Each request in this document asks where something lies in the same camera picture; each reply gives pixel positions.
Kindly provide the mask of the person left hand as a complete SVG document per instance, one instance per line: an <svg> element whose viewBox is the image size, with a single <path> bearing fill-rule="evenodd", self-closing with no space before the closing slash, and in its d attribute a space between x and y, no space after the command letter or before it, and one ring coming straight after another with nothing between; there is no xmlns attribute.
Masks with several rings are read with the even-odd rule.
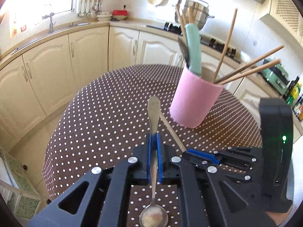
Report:
<svg viewBox="0 0 303 227"><path fill-rule="evenodd" d="M276 226L282 224L291 212L291 208L286 213L266 212L266 214L275 222Z"/></svg>

